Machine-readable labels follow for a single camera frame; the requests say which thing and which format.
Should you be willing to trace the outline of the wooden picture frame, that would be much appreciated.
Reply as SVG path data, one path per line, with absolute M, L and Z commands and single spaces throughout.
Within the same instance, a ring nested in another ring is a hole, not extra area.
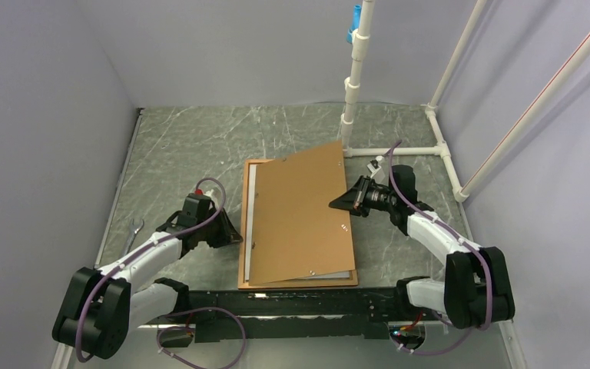
M 250 271 L 250 254 L 252 246 L 249 244 L 251 239 L 252 228 L 252 209 L 250 203 L 250 191 L 254 189 L 254 178 L 258 165 L 269 162 L 270 159 L 247 159 L 244 163 L 243 175 L 243 196 L 241 203 L 240 234 L 243 241 L 240 243 L 238 283 L 239 290 L 261 289 L 306 289 L 306 288 L 353 288 L 358 286 L 359 278 L 356 270 L 348 271 L 347 278 L 343 278 L 344 273 L 311 275 L 308 278 L 294 279 L 286 281 L 269 282 L 266 284 L 251 284 L 249 281 Z

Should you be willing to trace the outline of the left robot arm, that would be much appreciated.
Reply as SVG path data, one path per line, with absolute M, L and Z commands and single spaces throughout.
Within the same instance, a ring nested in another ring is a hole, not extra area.
M 81 354 L 108 359 L 129 330 L 156 317 L 172 323 L 189 314 L 189 287 L 170 278 L 143 285 L 201 242 L 211 248 L 242 240 L 227 212 L 202 191 L 189 194 L 180 210 L 158 226 L 141 246 L 100 268 L 81 268 L 71 277 L 51 336 Z

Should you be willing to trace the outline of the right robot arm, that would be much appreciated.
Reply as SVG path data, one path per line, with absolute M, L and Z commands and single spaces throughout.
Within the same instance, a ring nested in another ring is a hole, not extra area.
M 441 281 L 419 276 L 397 282 L 392 300 L 397 316 L 410 319 L 426 309 L 443 314 L 458 329 L 485 328 L 514 318 L 505 255 L 497 247 L 482 247 L 463 237 L 420 201 L 412 167 L 392 166 L 387 184 L 361 176 L 329 206 L 363 218 L 372 210 L 384 211 L 393 226 L 442 262 Z

